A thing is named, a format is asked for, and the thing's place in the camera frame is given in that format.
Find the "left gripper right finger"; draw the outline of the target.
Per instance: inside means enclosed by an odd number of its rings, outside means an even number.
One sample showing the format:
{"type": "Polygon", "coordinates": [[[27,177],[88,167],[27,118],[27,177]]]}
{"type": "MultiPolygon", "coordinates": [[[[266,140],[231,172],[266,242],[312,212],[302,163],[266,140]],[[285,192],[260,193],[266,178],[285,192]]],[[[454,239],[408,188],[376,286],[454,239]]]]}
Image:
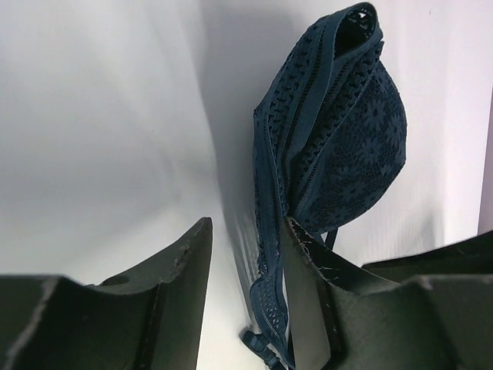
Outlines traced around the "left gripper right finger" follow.
{"type": "Polygon", "coordinates": [[[298,369],[490,369],[492,235],[358,267],[282,232],[298,369]]]}

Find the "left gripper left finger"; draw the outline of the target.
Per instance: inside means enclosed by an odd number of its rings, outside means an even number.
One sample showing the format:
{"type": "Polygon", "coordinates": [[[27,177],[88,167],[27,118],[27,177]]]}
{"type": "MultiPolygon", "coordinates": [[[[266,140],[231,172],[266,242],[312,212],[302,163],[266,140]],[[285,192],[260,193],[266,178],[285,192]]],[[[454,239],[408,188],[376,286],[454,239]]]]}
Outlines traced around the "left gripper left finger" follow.
{"type": "Polygon", "coordinates": [[[98,285],[62,275],[2,276],[1,367],[194,369],[212,241],[204,217],[98,285]]]}

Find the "dark blue lace bra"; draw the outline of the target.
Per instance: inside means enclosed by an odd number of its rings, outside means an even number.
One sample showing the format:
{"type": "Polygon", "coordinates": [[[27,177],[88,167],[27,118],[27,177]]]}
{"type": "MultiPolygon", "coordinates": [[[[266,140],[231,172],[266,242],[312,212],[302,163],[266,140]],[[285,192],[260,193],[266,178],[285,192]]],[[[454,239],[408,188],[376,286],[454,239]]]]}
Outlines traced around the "dark blue lace bra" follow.
{"type": "Polygon", "coordinates": [[[319,18],[297,41],[253,113],[259,332],[243,343],[270,369],[292,369],[281,226],[293,218],[326,248],[371,209],[406,160],[404,105],[381,61],[368,2],[319,18]]]}

